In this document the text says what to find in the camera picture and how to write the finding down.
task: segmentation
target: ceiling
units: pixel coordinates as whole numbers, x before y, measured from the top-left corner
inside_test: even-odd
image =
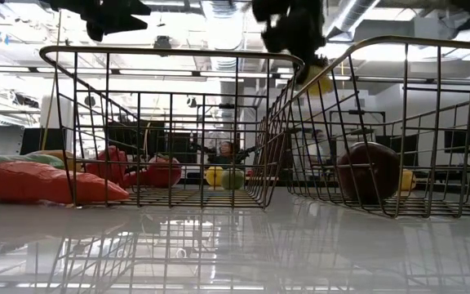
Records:
[[[0,110],[26,110],[33,113],[25,117],[24,124],[28,125],[38,122],[38,109],[30,109],[23,105],[13,105],[9,99],[9,92],[13,91],[42,102],[43,96],[50,95],[54,74],[47,63],[39,55],[44,46],[60,45],[68,43],[70,46],[90,46],[98,51],[100,47],[139,47],[151,48],[157,36],[169,36],[171,46],[174,49],[214,50],[228,49],[233,36],[241,36],[237,43],[238,51],[265,51],[260,39],[263,25],[255,22],[251,13],[238,12],[229,22],[217,20],[211,23],[207,17],[196,13],[180,12],[179,7],[184,7],[183,2],[178,1],[144,1],[151,7],[156,7],[150,16],[139,16],[148,23],[149,28],[142,31],[127,33],[115,33],[104,37],[103,42],[91,41],[86,35],[85,21],[70,11],[62,13],[50,9],[43,9],[36,0],[7,0],[6,4],[0,4]],[[213,2],[191,1],[193,9],[205,9],[213,5]],[[326,24],[330,24],[338,13],[339,1],[326,0]],[[415,14],[428,9],[431,13],[428,17],[434,17],[436,11],[444,6],[444,1],[381,1],[376,8],[369,11],[365,20],[394,20],[398,22],[411,21]],[[322,48],[320,53],[330,58],[342,55],[349,44],[330,43]],[[352,57],[354,73],[359,76],[375,77],[400,77],[403,74],[404,63],[402,62],[403,47],[384,48],[384,53],[379,51],[379,46],[364,48],[355,52]],[[452,55],[444,63],[442,77],[444,78],[466,78],[470,76],[470,61],[460,60],[468,56]],[[109,76],[109,88],[112,90],[136,89],[142,91],[178,91],[178,92],[215,92],[224,91],[226,86],[223,82],[233,80],[233,73],[226,75],[219,72],[221,65],[227,59],[216,59],[207,56],[168,56],[155,55],[110,55],[109,68],[112,70]],[[99,89],[106,88],[106,54],[85,53],[78,55],[79,77]],[[59,54],[59,64],[65,68],[74,67],[74,57],[71,53]],[[252,73],[263,73],[266,65],[262,60],[240,59],[239,94],[254,95],[256,92],[265,90],[265,82],[261,76]],[[351,74],[350,64],[342,63],[335,74],[348,76]],[[123,74],[124,70],[151,70],[151,74],[135,72],[134,74]],[[291,63],[284,60],[275,60],[271,64],[271,71],[276,73],[274,83],[270,84],[270,91],[277,93],[284,82],[280,82],[281,74],[291,74]],[[420,78],[434,78],[436,66],[432,62],[412,61],[410,63],[410,76]],[[352,88],[350,82],[339,82],[339,87]],[[386,84],[372,82],[361,82],[359,87],[374,95],[386,87]],[[68,95],[73,93],[73,82],[65,77],[61,78],[60,89]],[[80,93],[83,99],[86,94]],[[119,104],[126,107],[134,107],[136,101],[130,94],[111,95]],[[218,104],[222,97],[211,96],[208,103]],[[254,105],[257,100],[243,102]],[[143,107],[151,106],[155,110],[143,110],[151,113],[168,112],[169,101],[162,98],[160,94],[147,95],[143,98]],[[185,102],[175,106],[179,114],[194,114],[196,110],[189,109]]]

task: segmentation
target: person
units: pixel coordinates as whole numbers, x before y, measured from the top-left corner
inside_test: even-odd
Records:
[[[208,162],[211,164],[232,164],[233,155],[235,155],[235,163],[241,164],[242,161],[250,156],[250,153],[255,152],[256,149],[256,147],[251,147],[237,150],[237,146],[230,141],[220,143],[219,155],[217,155],[214,148],[203,147],[196,143],[191,143],[191,148],[195,151],[201,150],[207,156]]]

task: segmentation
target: wire basket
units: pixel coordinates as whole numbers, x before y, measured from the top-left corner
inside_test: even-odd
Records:
[[[367,61],[354,65],[354,56],[380,43],[405,56],[402,75],[357,75]],[[436,52],[426,63],[434,72],[424,78],[410,76],[417,47]],[[390,217],[470,215],[470,79],[442,77],[442,57],[467,49],[470,42],[394,36],[351,46],[282,106],[295,162],[289,191]],[[334,92],[310,95],[325,75]],[[365,83],[395,86],[365,97],[358,91]]]
[[[101,69],[79,66],[95,54],[103,57]],[[77,155],[69,161],[64,155],[67,176],[72,177],[69,184],[74,203],[81,204],[76,193],[77,172],[91,172],[105,179],[105,196],[101,199],[105,205],[269,205],[286,143],[281,134],[285,110],[278,102],[285,103],[293,94],[289,80],[276,103],[270,105],[270,83],[280,78],[280,74],[271,73],[271,64],[278,60],[300,67],[298,58],[113,47],[44,47],[40,55],[55,67],[59,125],[68,132],[64,153]],[[115,65],[117,60],[133,57],[146,62],[170,58],[163,56],[227,60],[233,63],[233,70],[124,69]],[[71,60],[66,63],[72,68],[57,60]],[[264,71],[239,70],[249,60],[258,60]],[[213,89],[201,91],[157,91],[138,82],[124,82],[139,76],[146,77],[146,83],[173,78],[176,87],[214,81],[208,84]],[[257,91],[243,92],[244,79],[255,81]],[[73,107],[66,110],[65,104]],[[71,114],[68,117],[64,115],[67,112]],[[112,201],[108,189],[111,182],[127,189],[129,200]]]

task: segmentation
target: yellow fruit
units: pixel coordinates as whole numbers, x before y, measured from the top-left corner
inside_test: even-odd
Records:
[[[401,174],[401,190],[409,191],[416,187],[415,174],[412,171],[404,170]]]
[[[222,167],[210,167],[205,172],[204,177],[206,182],[211,186],[220,186],[220,179],[222,178]]]
[[[319,74],[323,68],[318,67],[318,66],[311,66],[308,71],[308,77],[306,78],[306,83],[310,82],[312,79],[314,79],[317,74]],[[320,94],[326,94],[331,91],[333,91],[333,82],[327,77],[327,76],[322,76],[319,80],[320,82],[320,88],[318,87],[318,83],[314,83],[309,89],[308,93],[310,98],[315,98],[317,96],[320,96]]]

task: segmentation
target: white wall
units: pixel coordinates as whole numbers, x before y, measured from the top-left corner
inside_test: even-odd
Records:
[[[260,114],[256,113],[253,109],[244,109],[242,111],[242,121],[253,123],[255,121],[255,116],[257,116],[258,122],[264,116],[264,113],[261,111]],[[247,131],[256,131],[258,126],[255,124],[246,124]],[[255,146],[256,132],[243,132],[241,134],[241,148],[248,149]],[[255,158],[255,152],[251,153],[248,158],[244,161],[246,165],[252,165]]]
[[[321,147],[321,152],[322,156],[324,159],[328,159],[330,156],[330,145],[329,142],[327,141],[327,131],[326,131],[326,126],[324,125],[325,119],[324,116],[321,114],[322,111],[322,102],[324,104],[324,109],[328,109],[332,107],[331,109],[326,111],[326,121],[330,121],[330,112],[331,111],[337,111],[337,107],[335,104],[337,101],[342,100],[344,97],[350,96],[354,93],[352,90],[339,90],[339,97],[337,100],[337,97],[335,96],[334,92],[327,93],[323,95],[323,100],[320,100],[320,96],[311,96],[310,99],[308,100],[307,96],[301,97],[300,99],[303,99],[303,103],[299,104],[294,104],[292,105],[292,113],[293,113],[293,119],[295,120],[295,123],[291,122],[289,127],[292,128],[297,128],[297,129],[311,129],[314,128],[317,130],[322,130],[322,132],[325,135],[325,139],[323,142],[319,142],[320,147]],[[369,92],[365,90],[360,90],[360,93],[358,95],[359,99],[365,99],[366,100],[366,107],[364,110],[374,110],[375,109],[375,100],[372,99],[372,97],[369,96]],[[356,109],[356,100],[355,98],[348,99],[344,102],[340,103],[340,108],[342,110],[350,110],[350,109]],[[365,116],[365,122],[366,123],[376,123],[376,120],[370,116]],[[339,117],[337,114],[334,114],[332,117],[332,122],[337,123],[339,121]],[[349,114],[344,114],[344,121],[345,122],[359,122],[359,118],[356,115],[349,115]],[[353,129],[353,126],[346,126],[346,129]],[[333,135],[335,134],[340,134],[341,128],[340,126],[334,125],[333,127]],[[306,145],[314,145],[315,140],[310,134],[307,134],[305,140],[302,137],[302,132],[298,131],[296,133],[296,140],[295,136],[291,135],[291,143],[292,143],[292,149],[293,149],[293,157],[294,157],[294,163],[298,168],[301,167],[309,167],[308,163],[308,148]],[[344,142],[340,141],[337,143],[337,150],[344,150]]]
[[[425,87],[436,89],[436,85],[409,85],[409,87]],[[402,117],[402,106],[403,106],[403,92],[402,85],[394,85],[389,89],[379,93],[375,98],[375,104],[377,110],[386,112],[387,121],[393,122],[401,119]],[[470,86],[448,86],[443,85],[442,89],[455,89],[470,91]],[[451,105],[457,105],[463,102],[469,101],[468,93],[441,93],[440,108],[445,108]],[[407,93],[407,117],[423,114],[436,109],[437,93],[435,91],[408,91]],[[454,127],[467,124],[468,121],[468,107],[457,108],[456,121],[454,120],[454,110],[447,110],[440,112],[439,127]],[[417,127],[418,119],[410,120],[407,123],[408,127]],[[434,127],[435,114],[427,115],[422,117],[421,127]],[[460,129],[466,129],[466,126],[458,127]],[[397,124],[393,130],[394,135],[401,134],[401,124]],[[406,134],[411,135],[417,133],[416,130],[407,130]],[[391,128],[388,128],[388,136],[391,135]],[[433,133],[430,131],[420,131],[419,136],[419,166],[431,166],[432,153],[425,152],[425,150],[432,149]],[[444,132],[438,132],[437,148],[444,148]],[[462,154],[447,154],[443,150],[437,152],[436,164],[460,164],[463,163]]]

